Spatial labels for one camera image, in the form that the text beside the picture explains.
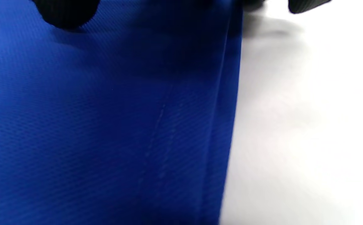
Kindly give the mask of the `person's right hand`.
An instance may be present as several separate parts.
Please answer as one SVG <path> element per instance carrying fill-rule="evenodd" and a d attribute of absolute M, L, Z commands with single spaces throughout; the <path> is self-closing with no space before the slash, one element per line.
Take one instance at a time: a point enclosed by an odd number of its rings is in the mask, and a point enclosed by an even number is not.
<path fill-rule="evenodd" d="M 74 30 L 88 23 L 96 14 L 100 0 L 33 0 L 42 19 L 59 29 Z M 301 14 L 329 0 L 289 0 L 292 14 Z"/>

